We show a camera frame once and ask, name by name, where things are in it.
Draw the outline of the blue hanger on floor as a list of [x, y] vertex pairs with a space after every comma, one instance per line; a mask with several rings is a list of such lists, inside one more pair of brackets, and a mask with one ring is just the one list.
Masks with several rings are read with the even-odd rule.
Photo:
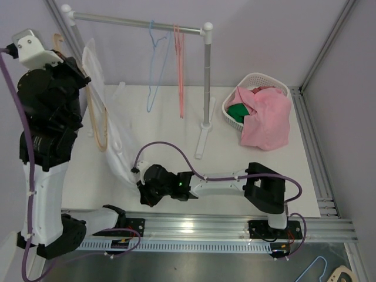
[[308, 277], [309, 274], [312, 274], [313, 281], [322, 282], [324, 281], [327, 267], [327, 259], [324, 256], [317, 256], [294, 281], [303, 281], [304, 277]]

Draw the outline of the white t-shirt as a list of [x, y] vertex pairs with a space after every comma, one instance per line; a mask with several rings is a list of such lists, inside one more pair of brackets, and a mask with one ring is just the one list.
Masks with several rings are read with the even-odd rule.
[[110, 170], [125, 189], [136, 193], [136, 176], [131, 169], [140, 143], [132, 130], [129, 112], [117, 101], [117, 98], [126, 94], [126, 84], [121, 82], [115, 86], [114, 91], [105, 91], [105, 77], [93, 38], [87, 41], [83, 49], [82, 67], [91, 78], [89, 87], [99, 126], [102, 125], [103, 104], [107, 109], [108, 148], [104, 153]]

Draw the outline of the blue wire hanger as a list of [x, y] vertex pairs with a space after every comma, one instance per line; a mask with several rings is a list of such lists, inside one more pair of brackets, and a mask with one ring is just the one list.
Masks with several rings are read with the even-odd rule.
[[167, 59], [169, 57], [170, 46], [172, 42], [172, 33], [167, 32], [162, 37], [156, 38], [153, 34], [155, 22], [150, 21], [149, 36], [152, 44], [152, 55], [149, 65], [148, 95], [146, 102], [146, 111], [150, 113], [153, 109], [157, 93], [162, 79], [164, 78]]

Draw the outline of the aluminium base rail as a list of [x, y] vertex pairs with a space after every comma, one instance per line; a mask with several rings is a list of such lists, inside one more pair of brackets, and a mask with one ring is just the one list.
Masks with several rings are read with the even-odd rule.
[[[143, 238], [150, 240], [242, 241], [249, 240], [248, 221], [265, 216], [224, 216], [127, 212], [127, 217], [145, 219]], [[306, 242], [353, 243], [358, 241], [349, 219], [306, 218]]]

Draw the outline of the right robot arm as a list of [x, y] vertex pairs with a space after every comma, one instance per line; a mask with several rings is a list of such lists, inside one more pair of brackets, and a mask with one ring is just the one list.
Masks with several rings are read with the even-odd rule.
[[194, 169], [174, 174], [159, 164], [140, 161], [131, 172], [137, 176], [141, 204], [153, 207], [165, 196], [181, 202], [206, 196], [240, 196], [267, 214], [267, 230], [276, 238], [288, 232], [287, 203], [303, 193], [296, 180], [256, 162], [229, 174], [201, 175]]

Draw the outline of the light pink t-shirt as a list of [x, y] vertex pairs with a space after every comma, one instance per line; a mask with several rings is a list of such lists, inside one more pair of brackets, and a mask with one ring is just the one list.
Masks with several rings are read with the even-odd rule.
[[251, 110], [244, 117], [240, 144], [262, 150], [276, 150], [288, 145], [291, 101], [279, 88], [269, 87], [256, 93], [238, 87], [243, 104]]

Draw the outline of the wooden hanger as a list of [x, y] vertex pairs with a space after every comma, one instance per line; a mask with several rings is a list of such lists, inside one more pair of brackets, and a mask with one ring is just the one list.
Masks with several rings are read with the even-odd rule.
[[[61, 43], [64, 42], [64, 38], [59, 33], [54, 33], [52, 36], [52, 43], [54, 50], [62, 53]], [[99, 122], [96, 119], [92, 92], [89, 86], [85, 86], [86, 100], [88, 102], [90, 123], [92, 125], [93, 136], [95, 137], [96, 145], [100, 152], [105, 152], [108, 148], [108, 114], [107, 109], [103, 104], [103, 113], [102, 113], [102, 125], [99, 126]]]
[[346, 266], [339, 266], [332, 272], [327, 282], [358, 282], [358, 278]]

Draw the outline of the dusty red t-shirt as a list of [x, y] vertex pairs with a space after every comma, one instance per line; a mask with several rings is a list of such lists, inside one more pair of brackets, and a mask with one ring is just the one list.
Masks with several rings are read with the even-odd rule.
[[251, 91], [256, 94], [258, 93], [259, 91], [262, 91], [262, 90], [265, 90], [265, 89], [270, 89], [270, 88], [274, 88], [273, 86], [260, 86], [258, 88], [254, 88], [252, 89]]

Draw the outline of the green t-shirt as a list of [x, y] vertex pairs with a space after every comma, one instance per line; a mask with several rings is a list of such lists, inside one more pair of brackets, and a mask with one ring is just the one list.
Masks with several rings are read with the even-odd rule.
[[250, 114], [249, 109], [243, 103], [237, 103], [227, 108], [227, 114], [237, 123], [244, 123], [244, 118]]

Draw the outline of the wooden hanger on floor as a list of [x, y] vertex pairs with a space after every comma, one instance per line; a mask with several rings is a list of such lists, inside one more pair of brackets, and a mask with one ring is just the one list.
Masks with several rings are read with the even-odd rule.
[[358, 282], [358, 278], [346, 266], [339, 266], [332, 272], [327, 282]]

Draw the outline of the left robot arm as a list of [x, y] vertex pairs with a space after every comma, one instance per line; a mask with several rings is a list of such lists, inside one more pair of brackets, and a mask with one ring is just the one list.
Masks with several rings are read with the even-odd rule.
[[63, 214], [62, 189], [73, 144], [82, 128], [79, 92], [91, 81], [73, 57], [43, 63], [18, 82], [17, 95], [30, 131], [20, 136], [19, 157], [31, 172], [32, 207], [17, 244], [30, 241], [39, 256], [51, 260], [76, 250], [86, 236], [119, 236], [126, 230], [124, 210], [104, 205], [82, 214]]

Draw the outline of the silver clothes rack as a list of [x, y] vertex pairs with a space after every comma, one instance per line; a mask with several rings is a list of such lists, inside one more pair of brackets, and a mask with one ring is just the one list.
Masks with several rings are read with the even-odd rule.
[[195, 159], [202, 159], [207, 142], [209, 132], [212, 130], [212, 116], [216, 104], [216, 98], [210, 94], [210, 76], [211, 76], [211, 50], [213, 41], [213, 24], [206, 22], [201, 28], [193, 28], [188, 26], [176, 26], [163, 23], [157, 23], [153, 21], [141, 21], [135, 19], [118, 18], [113, 16], [103, 16], [86, 14], [74, 11], [70, 5], [63, 4], [61, 6], [65, 19], [69, 23], [72, 32], [75, 34], [75, 38], [82, 42], [82, 37], [78, 31], [76, 24], [77, 20], [101, 22], [114, 25], [131, 26], [145, 29], [155, 29], [158, 31], [168, 32], [181, 32], [183, 34], [197, 35], [203, 38], [204, 43], [204, 91], [203, 91], [203, 121], [200, 125], [201, 133], [197, 143], [196, 151], [194, 154]]

